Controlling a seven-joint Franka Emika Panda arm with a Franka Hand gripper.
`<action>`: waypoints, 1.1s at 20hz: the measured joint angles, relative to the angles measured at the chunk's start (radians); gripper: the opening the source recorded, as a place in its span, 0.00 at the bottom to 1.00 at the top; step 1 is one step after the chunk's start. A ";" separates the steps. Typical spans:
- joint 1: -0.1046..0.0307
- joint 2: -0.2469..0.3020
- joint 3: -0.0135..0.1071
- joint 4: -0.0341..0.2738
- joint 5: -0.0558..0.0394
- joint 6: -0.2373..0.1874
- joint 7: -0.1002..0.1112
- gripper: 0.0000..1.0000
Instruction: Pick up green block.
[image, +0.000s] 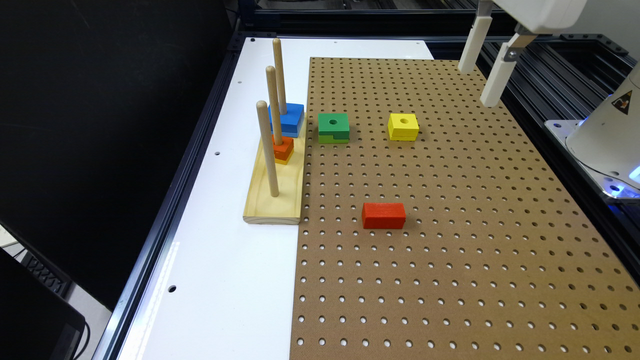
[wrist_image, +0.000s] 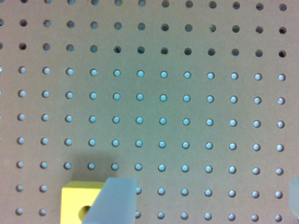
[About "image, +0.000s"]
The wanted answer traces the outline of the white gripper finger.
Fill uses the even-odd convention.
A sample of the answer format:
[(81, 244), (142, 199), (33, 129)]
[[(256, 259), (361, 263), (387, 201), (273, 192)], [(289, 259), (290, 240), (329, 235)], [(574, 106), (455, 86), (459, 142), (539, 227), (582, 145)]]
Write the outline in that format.
[(480, 96), (480, 101), (485, 107), (494, 107), (498, 104), (518, 58), (536, 37), (536, 34), (516, 33), (508, 42), (502, 44)]
[(476, 17), (467, 37), (458, 64), (458, 69), (461, 73), (470, 73), (474, 69), (475, 63), (492, 22), (492, 7), (492, 0), (478, 1)]

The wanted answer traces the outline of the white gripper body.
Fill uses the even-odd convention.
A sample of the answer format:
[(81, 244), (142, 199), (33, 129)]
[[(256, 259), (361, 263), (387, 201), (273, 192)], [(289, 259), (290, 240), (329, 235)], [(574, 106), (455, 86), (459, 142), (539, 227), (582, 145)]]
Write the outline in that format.
[(536, 34), (552, 34), (573, 26), (586, 0), (494, 0), (501, 9)]

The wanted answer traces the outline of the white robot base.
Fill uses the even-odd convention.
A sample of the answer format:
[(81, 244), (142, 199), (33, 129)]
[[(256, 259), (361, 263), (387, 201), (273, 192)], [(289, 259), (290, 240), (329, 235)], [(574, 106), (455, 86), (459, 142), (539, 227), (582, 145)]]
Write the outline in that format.
[(545, 127), (611, 202), (639, 201), (639, 68), (583, 120)]

